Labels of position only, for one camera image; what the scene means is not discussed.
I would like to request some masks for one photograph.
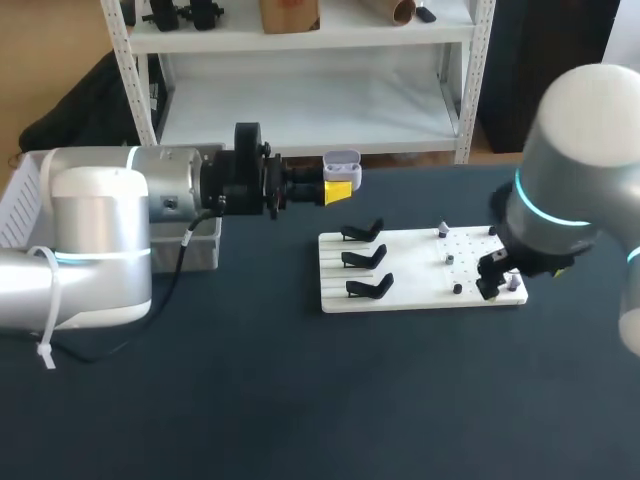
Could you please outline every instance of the shelf post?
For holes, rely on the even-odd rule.
[[[100,0],[100,3],[102,4],[102,11],[104,12],[104,18],[107,22],[109,36],[111,37],[111,44],[113,45],[113,51],[115,53],[116,60],[118,61],[120,76],[122,77],[124,89],[127,93],[129,107],[131,108],[131,114],[133,115],[136,130],[138,131],[140,144],[143,146],[157,145],[158,142],[156,140],[156,134],[153,130],[153,125],[151,124],[151,114],[148,110],[149,97],[147,95],[145,101],[142,82],[138,75],[136,61],[131,52],[129,33],[127,32],[127,27],[124,23],[120,2],[119,0]],[[148,92],[148,70],[146,89]]]
[[[474,23],[476,26],[471,42],[467,81],[465,82],[462,108],[460,111],[460,135],[458,136],[458,148],[455,156],[456,164],[469,163],[471,140],[473,139],[473,129],[478,111],[480,88],[482,86],[484,66],[487,60],[487,50],[489,49],[489,37],[491,34],[491,24],[493,23],[493,12],[495,10],[496,0],[474,0],[470,2],[470,6],[472,7],[474,3]]]

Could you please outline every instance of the black clip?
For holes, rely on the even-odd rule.
[[[387,273],[379,285],[367,285],[361,282],[347,282],[349,298],[372,298],[380,300],[393,285],[393,274]]]
[[[367,242],[371,243],[376,238],[380,232],[384,229],[384,220],[379,218],[375,221],[369,230],[362,230],[361,228],[349,227],[345,226],[340,229],[340,233],[342,234],[342,240],[347,241],[356,241],[356,242]]]
[[[386,254],[386,245],[380,245],[376,253],[370,257],[358,255],[353,252],[343,252],[342,263],[344,264],[344,268],[366,268],[367,270],[375,270]]]

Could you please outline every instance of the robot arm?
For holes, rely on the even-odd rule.
[[[496,192],[505,249],[480,260],[478,287],[495,297],[512,268],[555,274],[588,251],[599,231],[629,263],[620,333],[640,355],[640,74],[589,65],[547,91],[513,187]]]
[[[265,206],[276,219],[287,201],[338,199],[325,195],[321,168],[288,169],[279,155],[271,157],[259,124],[238,124],[235,147],[205,159],[190,147],[49,152],[40,189],[55,233],[56,328],[114,326],[147,314],[150,223],[192,222],[203,212],[261,215]],[[4,250],[0,269],[0,327],[42,331],[53,290],[47,259]]]

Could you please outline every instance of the dark table surface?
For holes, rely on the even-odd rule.
[[[0,478],[640,478],[640,359],[618,339],[612,240],[528,280],[522,307],[320,310],[318,234],[379,216],[488,224],[512,175],[367,172],[341,205],[228,218],[219,270],[185,275],[163,318],[102,364],[57,355],[47,372],[34,346],[0,341]]]

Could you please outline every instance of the white board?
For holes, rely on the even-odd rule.
[[[387,255],[375,270],[344,268],[342,252],[370,257],[382,244]],[[322,310],[327,313],[368,312],[385,310],[418,310],[431,308],[464,308],[522,305],[527,290],[500,287],[500,295],[488,302],[482,298],[476,280],[480,257],[503,248],[497,236],[489,235],[489,227],[452,228],[447,238],[438,237],[438,229],[383,231],[372,243],[343,241],[340,233],[323,233],[319,237],[320,290]],[[448,255],[453,265],[446,265]],[[378,285],[387,273],[393,273],[394,284],[384,298],[349,298],[346,282],[354,280]],[[453,293],[455,284],[462,293]]]

